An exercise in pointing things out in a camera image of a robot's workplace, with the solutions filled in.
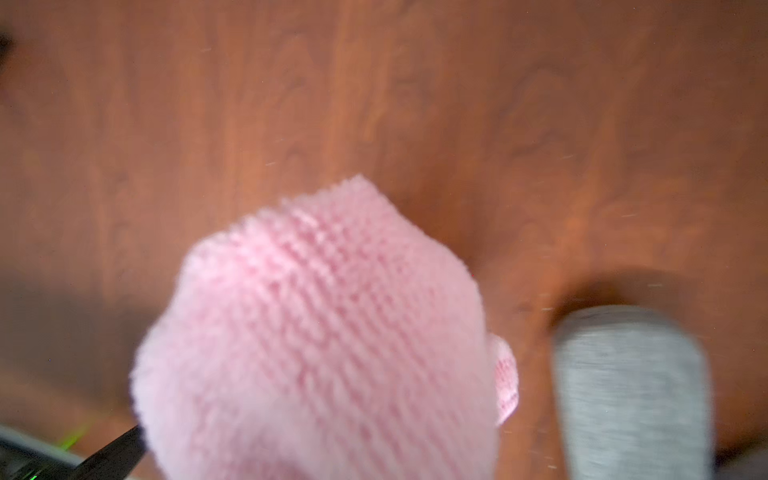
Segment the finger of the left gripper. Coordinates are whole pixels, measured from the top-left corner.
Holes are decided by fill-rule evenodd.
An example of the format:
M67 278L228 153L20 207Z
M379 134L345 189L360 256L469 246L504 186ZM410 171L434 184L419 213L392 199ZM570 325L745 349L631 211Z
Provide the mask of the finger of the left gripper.
M85 459L68 480L127 479L147 451L143 429L136 425Z

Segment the pink microfiber cloth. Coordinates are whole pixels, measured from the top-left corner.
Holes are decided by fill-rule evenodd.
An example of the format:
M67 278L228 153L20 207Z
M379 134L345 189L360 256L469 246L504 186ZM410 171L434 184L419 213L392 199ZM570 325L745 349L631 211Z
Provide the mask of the pink microfiber cloth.
M168 479L491 479L517 384L466 266L361 176L196 244L131 375Z

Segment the grey felt eyeglass case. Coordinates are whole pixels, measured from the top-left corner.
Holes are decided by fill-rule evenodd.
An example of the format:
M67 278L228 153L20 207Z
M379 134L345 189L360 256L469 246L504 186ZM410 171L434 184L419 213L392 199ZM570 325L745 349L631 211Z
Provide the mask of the grey felt eyeglass case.
M571 479L709 479L710 376L698 344L661 313L577 310L554 333L553 384Z

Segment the lavender eyeglass case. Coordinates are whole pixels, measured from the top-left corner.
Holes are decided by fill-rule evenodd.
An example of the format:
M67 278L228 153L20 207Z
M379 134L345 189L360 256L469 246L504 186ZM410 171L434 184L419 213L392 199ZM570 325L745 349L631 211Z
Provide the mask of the lavender eyeglass case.
M767 446L741 452L722 463L715 472L715 480L768 480Z

